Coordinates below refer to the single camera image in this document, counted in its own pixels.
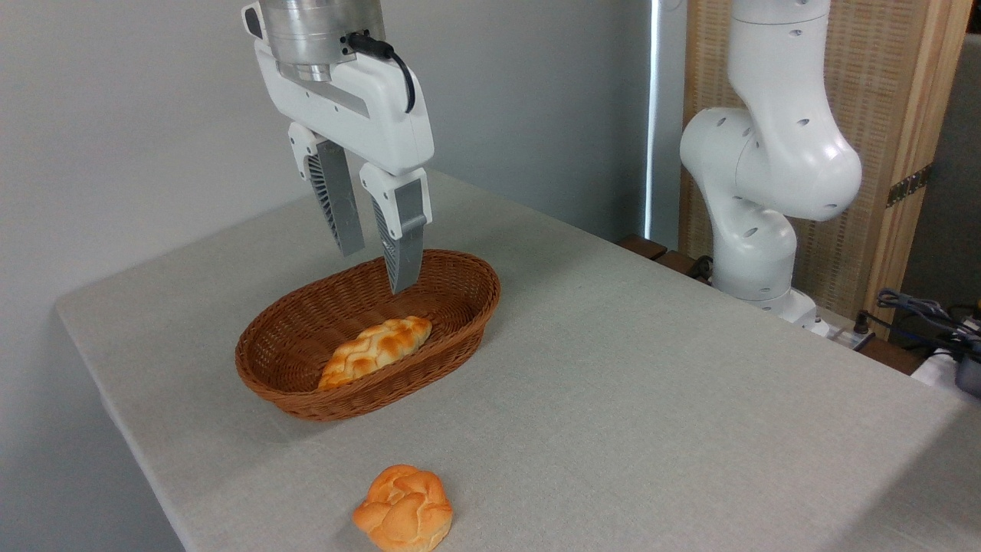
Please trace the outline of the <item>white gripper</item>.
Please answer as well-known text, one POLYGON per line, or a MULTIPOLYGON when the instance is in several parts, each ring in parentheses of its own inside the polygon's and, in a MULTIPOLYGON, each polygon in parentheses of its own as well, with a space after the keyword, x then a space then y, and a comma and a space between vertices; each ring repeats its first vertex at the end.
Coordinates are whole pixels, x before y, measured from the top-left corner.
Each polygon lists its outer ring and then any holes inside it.
POLYGON ((372 198, 390 290, 415 285, 432 221, 420 167, 435 148, 418 78, 395 59, 355 48, 386 44, 381 4, 252 2, 242 21, 267 94, 293 121, 299 175, 314 189, 340 254, 365 247, 346 148, 370 162, 359 178, 372 198))

